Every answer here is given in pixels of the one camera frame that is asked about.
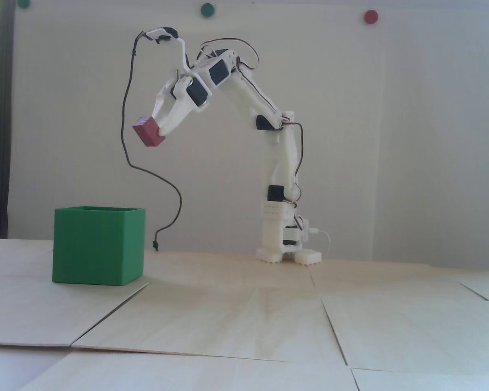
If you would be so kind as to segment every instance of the green box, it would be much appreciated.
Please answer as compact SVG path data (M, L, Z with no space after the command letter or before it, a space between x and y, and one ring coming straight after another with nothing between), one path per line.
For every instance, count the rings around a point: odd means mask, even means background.
M144 240L144 209L56 209L53 282L125 285L143 274Z

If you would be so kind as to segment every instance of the white wall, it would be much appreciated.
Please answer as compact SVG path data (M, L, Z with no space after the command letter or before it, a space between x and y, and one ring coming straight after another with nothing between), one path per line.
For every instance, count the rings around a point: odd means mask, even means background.
M235 1L210 20L197 2L158 3L37 0L18 11L10 237L50 238L54 208L70 205L145 207L148 246L172 219L174 191L127 167L119 141L133 37L169 25L191 57L201 41L228 35L259 51L254 78L304 124L300 211L330 232L330 258L489 268L489 11L478 9L489 1L381 7L375 26L362 23L360 0ZM160 49L139 47L127 144L135 163L184 195L161 247L252 254L262 138L224 96L156 149L130 128L165 82Z
M304 124L300 212L330 232L330 257L370 259L384 22L365 26L363 8L257 4L219 4L205 20L199 6L38 0L17 12L10 237L51 238L54 208L69 205L145 207L148 246L154 229L172 219L174 190L127 166L119 127L133 38L174 26L191 57L216 37L242 37L256 47L255 80ZM252 254L260 243L262 137L222 93L156 149L145 148L130 127L151 113L166 81L160 49L142 41L127 104L133 161L172 180L184 196L160 245ZM324 250L326 241L312 245Z
M489 268L489 11L388 11L375 260Z

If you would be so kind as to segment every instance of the plywood panel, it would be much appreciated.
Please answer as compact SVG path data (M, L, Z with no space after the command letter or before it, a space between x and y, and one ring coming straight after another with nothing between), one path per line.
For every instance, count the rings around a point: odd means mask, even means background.
M0 277L0 344L70 346L147 283L141 278L118 287Z
M0 391L17 391L70 351L70 348L0 346Z
M356 391L349 368L170 354L74 352L23 391Z
M0 239L0 271L4 268L27 269L42 255L52 257L52 250L52 240Z
M307 267L293 261L265 263L246 255L158 253L145 260L145 274L190 286L313 289Z
M343 363L313 290L152 283L75 347Z
M489 376L399 373L354 369L359 391L489 391Z
M489 302L322 295L347 363L360 369L489 374Z
M435 268L421 263L331 261L328 259L308 269L317 289L334 288L337 281L378 283L435 274Z
M469 289L489 300L489 272L455 272L454 277Z

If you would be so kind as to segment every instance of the white robotic arm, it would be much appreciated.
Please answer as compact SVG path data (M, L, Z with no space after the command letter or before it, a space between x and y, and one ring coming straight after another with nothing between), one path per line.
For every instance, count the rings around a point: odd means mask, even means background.
M295 261L302 264L320 262L320 253L302 249L308 236L308 222L296 213L300 162L293 112L281 112L272 103L254 82L252 67L243 63L234 50L213 50L205 45L198 59L189 64L185 42L176 30L163 27L143 36L157 43L165 41L170 48L174 45L177 53L173 58L168 56L168 70L175 75L159 91L152 116L141 117L133 125L144 144L159 145L190 112L204 110L213 90L221 88L245 121L264 131L266 200L262 205L263 248L258 250L258 258L280 262L288 254L295 255Z

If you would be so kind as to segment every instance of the green circular marker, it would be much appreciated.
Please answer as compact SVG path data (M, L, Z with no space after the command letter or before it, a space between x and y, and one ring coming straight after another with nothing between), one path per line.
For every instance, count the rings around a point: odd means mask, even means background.
M17 3L20 8L28 8L31 5L31 0L18 0Z
M203 15L205 18L211 17L215 12L215 7L213 4L206 2L201 6L201 15Z

